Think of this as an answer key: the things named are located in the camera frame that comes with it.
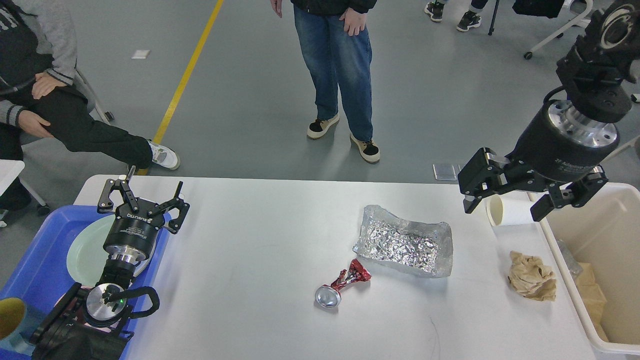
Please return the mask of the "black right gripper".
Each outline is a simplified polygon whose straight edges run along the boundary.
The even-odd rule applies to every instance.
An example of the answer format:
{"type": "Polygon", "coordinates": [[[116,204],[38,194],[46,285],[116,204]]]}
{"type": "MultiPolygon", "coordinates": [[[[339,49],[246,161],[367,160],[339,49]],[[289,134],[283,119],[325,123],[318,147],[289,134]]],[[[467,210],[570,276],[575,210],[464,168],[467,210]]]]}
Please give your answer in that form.
{"type": "Polygon", "coordinates": [[[537,223],[555,209],[583,207],[608,182],[596,166],[617,148],[619,135],[613,123],[581,114],[569,100],[546,101],[507,157],[483,146],[461,168],[464,212],[515,189],[547,192],[530,208],[537,223]]]}

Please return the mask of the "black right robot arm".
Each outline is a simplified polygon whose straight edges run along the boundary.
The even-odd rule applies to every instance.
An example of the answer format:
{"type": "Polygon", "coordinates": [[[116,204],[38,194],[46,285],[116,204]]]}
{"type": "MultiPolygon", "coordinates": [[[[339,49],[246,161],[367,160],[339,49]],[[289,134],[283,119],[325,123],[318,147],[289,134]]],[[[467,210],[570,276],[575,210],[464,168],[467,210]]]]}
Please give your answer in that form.
{"type": "Polygon", "coordinates": [[[501,157],[482,147],[458,174],[464,212],[493,195],[542,193],[531,208],[539,222],[556,208],[583,207],[608,182],[601,162],[618,146],[616,123],[632,107],[622,82],[635,83],[639,59],[639,2],[615,0],[596,10],[585,34],[557,62],[561,86],[501,157]]]}

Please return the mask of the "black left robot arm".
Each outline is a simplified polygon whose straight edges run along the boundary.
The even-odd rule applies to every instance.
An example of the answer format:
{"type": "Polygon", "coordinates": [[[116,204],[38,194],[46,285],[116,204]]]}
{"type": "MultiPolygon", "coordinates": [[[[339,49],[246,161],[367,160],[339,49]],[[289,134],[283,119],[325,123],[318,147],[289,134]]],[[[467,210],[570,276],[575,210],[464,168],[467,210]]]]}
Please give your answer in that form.
{"type": "Polygon", "coordinates": [[[190,209],[181,198],[183,182],[169,200],[135,196],[135,172],[105,182],[97,212],[115,219],[103,242],[107,259],[95,285],[75,282],[37,326],[29,342],[33,360],[118,360],[134,336],[129,321],[151,316],[160,307],[157,291],[135,285],[142,264],[150,265],[160,230],[176,234],[190,209]]]}

